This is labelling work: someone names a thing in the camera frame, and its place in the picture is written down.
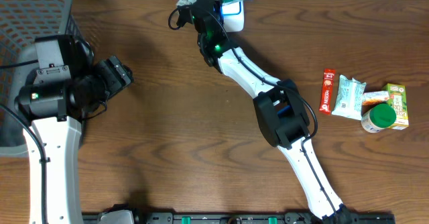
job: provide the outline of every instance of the plastic basket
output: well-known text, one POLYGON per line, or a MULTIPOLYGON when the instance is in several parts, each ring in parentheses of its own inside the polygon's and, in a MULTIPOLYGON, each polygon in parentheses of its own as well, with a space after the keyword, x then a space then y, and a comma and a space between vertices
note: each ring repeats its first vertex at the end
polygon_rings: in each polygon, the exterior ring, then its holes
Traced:
MULTIPOLYGON (((23 49, 37 37, 81 36, 70 15, 72 0, 0 0, 0 65, 19 63, 23 49)), ((13 111, 13 82, 23 80, 38 65, 0 70, 0 102, 13 111)), ((22 128, 0 111, 0 156, 26 156, 22 128)))

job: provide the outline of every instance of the green lid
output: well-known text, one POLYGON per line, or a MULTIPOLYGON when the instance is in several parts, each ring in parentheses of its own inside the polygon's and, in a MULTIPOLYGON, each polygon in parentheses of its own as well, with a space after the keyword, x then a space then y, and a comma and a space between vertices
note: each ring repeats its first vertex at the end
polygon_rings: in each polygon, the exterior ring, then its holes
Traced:
POLYGON ((380 128, 390 127, 396 121, 396 112, 388 104, 378 104, 369 113, 371 121, 380 128))

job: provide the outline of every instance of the wooden table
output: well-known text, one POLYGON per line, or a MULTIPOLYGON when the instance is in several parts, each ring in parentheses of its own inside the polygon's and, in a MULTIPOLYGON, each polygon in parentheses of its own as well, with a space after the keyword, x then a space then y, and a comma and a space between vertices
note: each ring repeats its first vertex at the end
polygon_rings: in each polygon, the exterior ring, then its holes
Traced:
MULTIPOLYGON (((74 0, 97 59, 115 54, 135 77, 88 123, 78 157, 82 211, 124 202, 177 212, 308 209, 291 166, 260 134, 247 93, 204 63, 192 25, 168 29, 174 7, 74 0)), ((427 223, 429 0, 252 0, 235 38, 262 69, 294 80, 316 110, 324 68, 369 91, 406 85, 409 128, 369 134, 358 121, 318 112, 313 144, 346 206, 427 223)), ((0 180, 0 223, 27 223, 27 160, 0 159, 0 180)))

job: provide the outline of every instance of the jar with green lid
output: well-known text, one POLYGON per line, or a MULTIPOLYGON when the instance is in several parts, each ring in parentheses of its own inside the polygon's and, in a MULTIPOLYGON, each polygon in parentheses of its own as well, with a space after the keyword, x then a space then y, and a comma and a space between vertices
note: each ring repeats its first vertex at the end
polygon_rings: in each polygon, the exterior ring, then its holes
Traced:
POLYGON ((382 103, 373 107, 362 116, 363 129, 370 133, 378 133, 390 127, 396 121, 396 112, 388 104, 382 103))

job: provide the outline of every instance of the red snack packet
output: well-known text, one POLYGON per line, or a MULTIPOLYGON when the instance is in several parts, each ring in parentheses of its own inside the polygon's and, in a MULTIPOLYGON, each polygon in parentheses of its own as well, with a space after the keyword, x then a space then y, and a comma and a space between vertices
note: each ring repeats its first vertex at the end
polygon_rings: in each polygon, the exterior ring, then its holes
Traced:
POLYGON ((334 76, 334 69, 324 69, 319 111, 328 115, 330 115, 330 96, 332 95, 332 88, 334 86, 334 76))

